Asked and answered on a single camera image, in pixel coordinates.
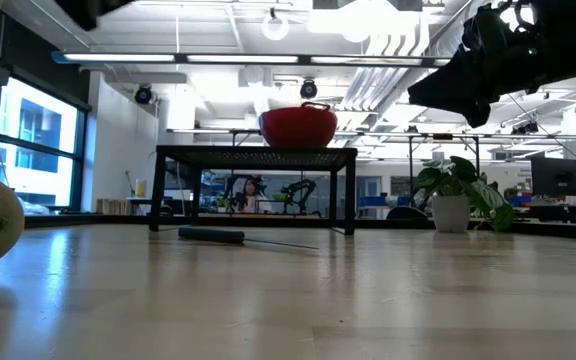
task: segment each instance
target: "wooden table surface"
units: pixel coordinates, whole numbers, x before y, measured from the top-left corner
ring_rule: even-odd
[[[576,359],[576,241],[104,225],[0,260],[0,359]]]

